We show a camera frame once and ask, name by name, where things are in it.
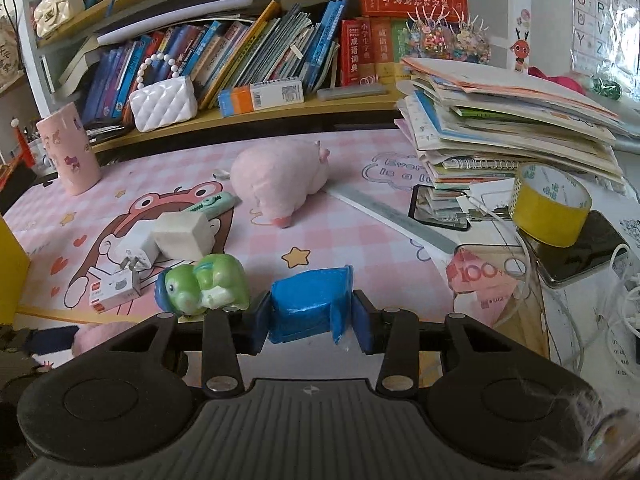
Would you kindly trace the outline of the teal correction tape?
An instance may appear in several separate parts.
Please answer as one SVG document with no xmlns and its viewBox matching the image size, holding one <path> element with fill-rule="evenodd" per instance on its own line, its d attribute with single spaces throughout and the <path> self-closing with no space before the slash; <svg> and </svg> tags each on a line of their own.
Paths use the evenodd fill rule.
<svg viewBox="0 0 640 480">
<path fill-rule="evenodd" d="M 205 200 L 201 200 L 197 204 L 186 208 L 186 211 L 204 214 L 208 220 L 212 220 L 213 218 L 218 218 L 227 211 L 232 210 L 239 201 L 240 200 L 232 193 L 220 192 L 206 197 Z"/>
</svg>

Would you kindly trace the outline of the pink round plush toy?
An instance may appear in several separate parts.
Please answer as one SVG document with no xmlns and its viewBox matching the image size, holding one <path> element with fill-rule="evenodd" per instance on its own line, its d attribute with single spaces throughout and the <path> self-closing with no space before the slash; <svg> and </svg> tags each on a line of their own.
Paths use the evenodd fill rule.
<svg viewBox="0 0 640 480">
<path fill-rule="evenodd" d="M 102 324 L 87 324 L 81 326 L 74 336 L 74 341 L 70 352 L 72 356 L 80 356 L 81 354 L 96 348 L 110 338 L 108 328 Z"/>
</svg>

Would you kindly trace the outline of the pink plush pig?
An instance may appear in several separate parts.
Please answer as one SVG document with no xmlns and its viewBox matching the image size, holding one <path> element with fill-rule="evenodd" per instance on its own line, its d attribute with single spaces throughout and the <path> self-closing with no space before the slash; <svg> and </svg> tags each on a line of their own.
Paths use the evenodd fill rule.
<svg viewBox="0 0 640 480">
<path fill-rule="evenodd" d="M 252 144 L 234 160 L 230 181 L 244 204 L 274 226 L 288 228 L 295 211 L 329 179 L 330 151 L 319 141 L 273 139 Z"/>
</svg>

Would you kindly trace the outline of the white charger block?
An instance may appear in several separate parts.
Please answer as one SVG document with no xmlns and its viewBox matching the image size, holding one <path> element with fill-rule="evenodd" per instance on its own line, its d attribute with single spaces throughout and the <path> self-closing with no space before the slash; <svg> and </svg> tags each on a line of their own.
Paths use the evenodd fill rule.
<svg viewBox="0 0 640 480">
<path fill-rule="evenodd" d="M 215 245 L 206 215 L 194 211 L 163 212 L 153 222 L 152 237 L 162 255 L 172 260 L 198 261 Z"/>
</svg>

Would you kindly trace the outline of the clear plastic ruler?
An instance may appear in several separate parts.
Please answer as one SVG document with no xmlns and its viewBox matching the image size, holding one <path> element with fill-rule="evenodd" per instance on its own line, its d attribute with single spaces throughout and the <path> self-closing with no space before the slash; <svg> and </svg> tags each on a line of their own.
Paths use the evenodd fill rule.
<svg viewBox="0 0 640 480">
<path fill-rule="evenodd" d="M 356 188 L 346 184 L 328 182 L 323 189 L 329 196 L 354 207 L 403 236 L 410 238 L 410 240 L 419 242 L 425 248 L 432 248 L 443 255 L 452 256 L 458 247 L 458 244 L 450 240 L 450 238 L 443 236 L 429 226 L 424 226 L 420 222 L 407 217 L 405 214 L 401 214 L 386 203 L 361 193 Z"/>
</svg>

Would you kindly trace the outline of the clear jar with banknotes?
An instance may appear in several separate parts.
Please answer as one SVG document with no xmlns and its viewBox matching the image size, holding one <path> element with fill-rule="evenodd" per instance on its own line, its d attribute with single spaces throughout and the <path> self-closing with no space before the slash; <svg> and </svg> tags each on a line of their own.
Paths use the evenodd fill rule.
<svg viewBox="0 0 640 480">
<path fill-rule="evenodd" d="M 586 338 L 565 292 L 547 287 L 518 245 L 464 244 L 436 264 L 452 293 L 452 310 L 496 330 L 574 372 Z"/>
</svg>

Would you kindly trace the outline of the white plug adapter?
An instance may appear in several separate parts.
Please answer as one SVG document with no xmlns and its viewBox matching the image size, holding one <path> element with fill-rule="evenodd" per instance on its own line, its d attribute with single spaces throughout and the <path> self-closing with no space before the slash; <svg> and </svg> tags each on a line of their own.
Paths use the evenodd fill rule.
<svg viewBox="0 0 640 480">
<path fill-rule="evenodd" d="M 103 313 L 137 299 L 141 292 L 141 275 L 154 268 L 160 255 L 153 237 L 154 220 L 140 220 L 122 237 L 107 257 L 117 264 L 111 274 L 102 274 L 91 285 L 90 307 Z"/>
</svg>

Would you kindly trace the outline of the pink cartoon desk mat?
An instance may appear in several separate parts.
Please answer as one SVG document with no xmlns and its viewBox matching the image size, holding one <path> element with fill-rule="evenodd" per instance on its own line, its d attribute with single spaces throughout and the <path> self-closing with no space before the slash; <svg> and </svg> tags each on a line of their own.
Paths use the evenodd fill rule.
<svg viewBox="0 0 640 480">
<path fill-rule="evenodd" d="M 398 129 L 323 133 L 332 177 L 399 211 L 423 169 Z M 178 210 L 226 190 L 216 178 L 243 149 L 240 142 L 160 154 L 107 167 L 91 190 L 71 196 L 58 183 L 38 185 L 6 214 L 6 223 L 29 255 L 30 268 L 16 311 L 17 327 L 138 322 L 157 310 L 155 272 L 142 276 L 142 294 L 103 313 L 89 292 L 116 270 L 114 249 L 140 220 Z M 253 292 L 310 269 L 351 266 L 354 284 L 379 307 L 401 307 L 439 321 L 454 305 L 430 253 L 383 223 L 319 193 L 280 229 L 246 205 L 214 222 L 216 246 L 238 258 Z"/>
</svg>

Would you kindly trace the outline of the yellow tape roll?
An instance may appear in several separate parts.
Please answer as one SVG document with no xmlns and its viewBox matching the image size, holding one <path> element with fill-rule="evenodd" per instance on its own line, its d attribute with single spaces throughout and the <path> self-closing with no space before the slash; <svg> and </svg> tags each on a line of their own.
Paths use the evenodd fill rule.
<svg viewBox="0 0 640 480">
<path fill-rule="evenodd" d="M 575 244 L 592 206 L 587 189 L 551 166 L 524 164 L 516 172 L 509 205 L 515 225 L 542 244 Z"/>
</svg>

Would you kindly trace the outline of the stack of papers and books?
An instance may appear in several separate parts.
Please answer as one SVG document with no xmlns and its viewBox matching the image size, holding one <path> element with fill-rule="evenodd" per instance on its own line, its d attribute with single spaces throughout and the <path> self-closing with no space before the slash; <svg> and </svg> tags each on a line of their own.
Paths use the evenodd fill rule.
<svg viewBox="0 0 640 480">
<path fill-rule="evenodd" d="M 620 121 L 596 101 L 504 68 L 411 56 L 401 63 L 408 76 L 398 81 L 397 107 L 434 188 L 462 191 L 539 162 L 623 191 L 614 153 Z"/>
</svg>

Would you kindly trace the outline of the yellow cardboard box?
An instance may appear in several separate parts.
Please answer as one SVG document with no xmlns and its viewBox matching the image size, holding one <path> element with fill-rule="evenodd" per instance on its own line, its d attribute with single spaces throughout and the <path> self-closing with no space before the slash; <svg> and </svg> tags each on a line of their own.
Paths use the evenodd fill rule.
<svg viewBox="0 0 640 480">
<path fill-rule="evenodd" d="M 0 323 L 11 324 L 20 304 L 29 256 L 3 218 L 0 219 Z"/>
</svg>

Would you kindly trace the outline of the black smartphone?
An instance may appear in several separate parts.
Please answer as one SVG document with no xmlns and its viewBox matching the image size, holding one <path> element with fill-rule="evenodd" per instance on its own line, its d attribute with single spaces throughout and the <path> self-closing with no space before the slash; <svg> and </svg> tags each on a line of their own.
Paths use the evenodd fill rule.
<svg viewBox="0 0 640 480">
<path fill-rule="evenodd" d="M 538 272 L 550 288 L 561 288 L 600 270 L 614 250 L 626 244 L 620 233 L 600 211 L 590 211 L 574 245 L 553 247 L 535 240 L 522 230 L 518 234 L 533 253 Z"/>
</svg>

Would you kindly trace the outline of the pink cylindrical pen holder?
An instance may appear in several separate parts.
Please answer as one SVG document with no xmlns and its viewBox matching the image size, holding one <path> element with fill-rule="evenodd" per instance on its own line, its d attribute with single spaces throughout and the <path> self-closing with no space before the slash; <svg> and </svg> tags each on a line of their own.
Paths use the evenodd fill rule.
<svg viewBox="0 0 640 480">
<path fill-rule="evenodd" d="M 99 182 L 100 165 L 74 103 L 66 104 L 41 119 L 37 122 L 37 130 L 68 194 L 80 195 Z"/>
</svg>

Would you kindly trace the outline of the white quilted mini handbag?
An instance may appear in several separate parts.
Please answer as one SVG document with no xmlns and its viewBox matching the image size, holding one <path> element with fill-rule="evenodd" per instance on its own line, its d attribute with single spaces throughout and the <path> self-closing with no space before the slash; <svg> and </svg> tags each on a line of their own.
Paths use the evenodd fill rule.
<svg viewBox="0 0 640 480">
<path fill-rule="evenodd" d="M 169 67 L 169 78 L 146 84 L 145 73 L 155 61 L 162 61 Z M 148 56 L 138 68 L 136 84 L 128 103 L 134 125 L 140 132 L 187 122 L 198 112 L 191 78 L 178 74 L 177 61 L 168 54 L 154 52 Z"/>
</svg>

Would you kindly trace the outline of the red book box set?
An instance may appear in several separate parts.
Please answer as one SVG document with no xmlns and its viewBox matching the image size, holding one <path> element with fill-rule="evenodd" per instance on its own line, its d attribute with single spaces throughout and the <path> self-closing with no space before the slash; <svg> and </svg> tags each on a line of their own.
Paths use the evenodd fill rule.
<svg viewBox="0 0 640 480">
<path fill-rule="evenodd" d="M 392 84 L 408 77 L 404 58 L 449 58 L 468 0 L 359 0 L 340 25 L 340 85 Z"/>
</svg>

